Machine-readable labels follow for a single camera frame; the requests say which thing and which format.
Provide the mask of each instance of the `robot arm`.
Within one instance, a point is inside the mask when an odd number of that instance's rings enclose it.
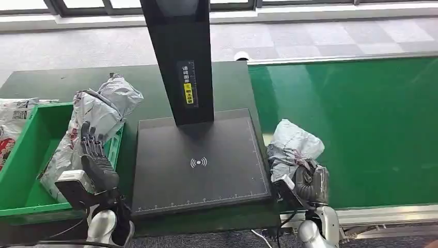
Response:
[[[131,210],[118,190],[119,176],[103,152],[102,137],[95,137],[90,122],[81,128],[84,170],[63,172],[55,182],[74,209],[88,211],[87,241],[126,247],[134,234]]]
[[[325,204],[328,171],[314,160],[297,168],[293,180],[285,174],[273,184],[283,200],[294,209],[304,209],[305,221],[298,237],[306,248],[339,248],[339,219]]]

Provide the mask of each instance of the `cable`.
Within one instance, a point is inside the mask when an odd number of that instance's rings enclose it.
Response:
[[[81,221],[79,221],[78,223],[76,223],[74,226],[68,228],[67,230],[64,230],[64,231],[62,231],[62,232],[60,232],[60,233],[57,233],[57,234],[55,234],[55,235],[51,235],[50,237],[47,237],[47,238],[45,238],[45,239],[43,239],[43,240],[50,240],[50,239],[53,239],[53,238],[55,238],[55,237],[58,237],[58,236],[61,236],[61,235],[65,234],[65,233],[67,233],[68,231],[71,231],[71,230],[75,229],[77,226],[81,225],[84,221],[87,220],[88,215],[90,214],[89,212],[90,212],[90,208],[87,208],[87,209],[85,210],[85,216],[81,219]]]
[[[7,245],[4,245],[4,246],[0,246],[0,248],[7,248],[7,247],[11,247],[11,246],[34,246],[34,245],[37,245],[37,244],[41,244],[42,242],[51,242],[51,241],[49,241],[50,239],[56,238],[58,236],[61,236],[61,235],[65,234],[65,233],[75,229],[79,225],[81,225],[84,221],[87,220],[89,212],[90,212],[90,208],[86,208],[85,209],[85,216],[78,223],[74,224],[72,227],[70,227],[70,228],[68,228],[68,229],[66,229],[66,230],[64,230],[62,232],[59,232],[57,234],[54,234],[54,235],[48,236],[46,238],[43,238],[42,241],[29,242],[29,243],[23,243],[23,244],[7,244]]]
[[[280,246],[280,229],[284,224],[288,223],[298,212],[298,210],[295,210],[293,214],[291,214],[285,221],[283,221],[278,227],[277,227],[277,246],[278,248],[281,248]]]
[[[24,244],[9,244],[5,246],[1,246],[1,248],[8,248],[12,246],[35,246],[37,244],[45,244],[45,245],[52,245],[52,244],[76,244],[76,245],[93,245],[93,246],[100,246],[100,247],[106,247],[106,248],[120,248],[120,246],[115,244],[104,244],[99,242],[89,242],[89,241],[73,241],[73,240],[67,240],[67,241],[38,241],[35,243],[24,243]]]
[[[269,248],[272,248],[271,244],[269,244],[268,240],[267,240],[263,235],[259,234],[258,232],[254,231],[254,230],[252,230],[252,229],[251,229],[251,231],[252,231],[255,235],[257,235],[258,237],[262,238],[262,239],[266,242],[266,244],[268,245]]]

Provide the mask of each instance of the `green conveyor belt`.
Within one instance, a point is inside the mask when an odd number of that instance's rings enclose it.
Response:
[[[438,59],[249,68],[263,134],[321,138],[334,208],[438,202]]]

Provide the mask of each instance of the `black platform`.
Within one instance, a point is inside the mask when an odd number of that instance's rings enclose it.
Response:
[[[215,113],[214,122],[177,127],[173,118],[138,126],[134,215],[263,200],[268,178],[247,109]]]

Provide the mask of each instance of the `green tray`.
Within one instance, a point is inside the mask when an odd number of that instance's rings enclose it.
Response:
[[[33,110],[0,172],[1,221],[21,225],[82,216],[69,203],[58,203],[36,180],[66,133],[72,111],[72,103],[41,105]],[[123,127],[104,146],[114,168],[122,132]]]

